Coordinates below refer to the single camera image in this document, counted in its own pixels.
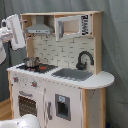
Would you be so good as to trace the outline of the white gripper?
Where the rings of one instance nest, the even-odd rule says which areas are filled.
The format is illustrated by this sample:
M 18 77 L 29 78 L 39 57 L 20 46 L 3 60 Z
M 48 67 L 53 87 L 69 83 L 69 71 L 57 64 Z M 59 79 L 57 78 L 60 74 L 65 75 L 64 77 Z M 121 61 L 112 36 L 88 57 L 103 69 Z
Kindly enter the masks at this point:
M 17 14 L 11 15 L 1 21 L 1 41 L 11 41 L 13 50 L 25 47 L 25 39 Z

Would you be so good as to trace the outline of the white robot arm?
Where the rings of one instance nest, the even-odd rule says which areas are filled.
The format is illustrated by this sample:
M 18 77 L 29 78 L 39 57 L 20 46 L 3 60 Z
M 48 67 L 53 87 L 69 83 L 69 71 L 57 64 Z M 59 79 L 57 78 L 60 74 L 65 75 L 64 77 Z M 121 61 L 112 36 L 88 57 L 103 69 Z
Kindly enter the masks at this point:
M 21 29 L 21 20 L 17 14 L 8 16 L 1 21 L 0 26 L 0 65 L 6 59 L 3 44 L 10 41 L 13 50 L 25 47 L 25 39 Z M 0 128 L 41 128 L 35 115 L 26 114 L 12 120 L 0 120 Z

